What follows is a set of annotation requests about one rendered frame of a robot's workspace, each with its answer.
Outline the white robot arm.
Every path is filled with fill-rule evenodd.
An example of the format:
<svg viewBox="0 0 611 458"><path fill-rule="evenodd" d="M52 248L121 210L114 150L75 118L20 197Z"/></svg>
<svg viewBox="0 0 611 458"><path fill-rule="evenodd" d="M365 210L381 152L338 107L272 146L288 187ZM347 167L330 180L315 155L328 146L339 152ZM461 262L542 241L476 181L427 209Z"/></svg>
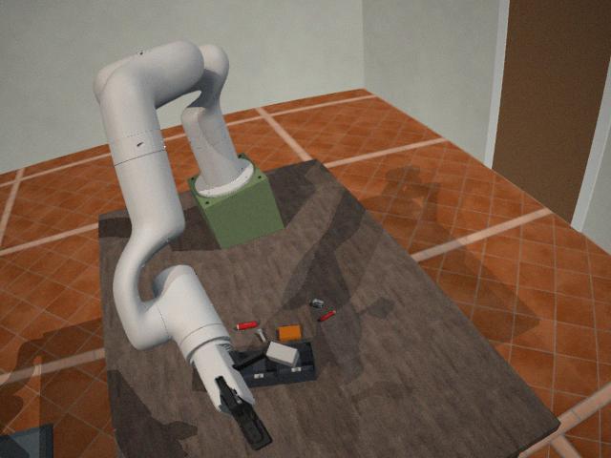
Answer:
<svg viewBox="0 0 611 458"><path fill-rule="evenodd" d="M154 299L142 302L138 293L146 263L185 228L156 109L201 91L180 116L201 171L195 188L207 198L239 190L253 177L254 168L250 161L238 158L221 112L228 71L229 60L220 46L176 40L117 60L103 67L94 80L132 222L132 235L114 275L117 313L134 348L146 350L176 341L189 364L202 348L220 341L231 343L231 338L188 265L160 272L152 282Z"/></svg>

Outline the orange flat block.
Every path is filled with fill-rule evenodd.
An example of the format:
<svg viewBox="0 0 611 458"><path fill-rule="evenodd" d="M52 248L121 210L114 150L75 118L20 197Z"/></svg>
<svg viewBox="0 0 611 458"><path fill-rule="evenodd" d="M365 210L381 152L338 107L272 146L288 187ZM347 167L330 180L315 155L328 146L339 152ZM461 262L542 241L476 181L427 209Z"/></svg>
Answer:
<svg viewBox="0 0 611 458"><path fill-rule="evenodd" d="M279 327L279 332L280 342L301 339L301 331L299 325Z"/></svg>

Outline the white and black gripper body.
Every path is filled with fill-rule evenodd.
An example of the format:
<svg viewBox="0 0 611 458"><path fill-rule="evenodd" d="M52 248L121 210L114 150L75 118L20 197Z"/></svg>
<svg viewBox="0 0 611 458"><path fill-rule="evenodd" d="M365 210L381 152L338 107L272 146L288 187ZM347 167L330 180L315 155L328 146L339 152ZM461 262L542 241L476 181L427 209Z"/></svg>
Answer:
<svg viewBox="0 0 611 458"><path fill-rule="evenodd" d="M234 362L229 355L231 350L232 344L229 341L211 343L199 350L196 355L191 358L190 364L199 372L200 378L215 409L220 413L233 417L222 398L223 394L216 381L217 378L223 376L239 404L242 403L239 397L252 406L255 405L255 399L240 371L232 367ZM237 395L234 389L238 392Z"/></svg>

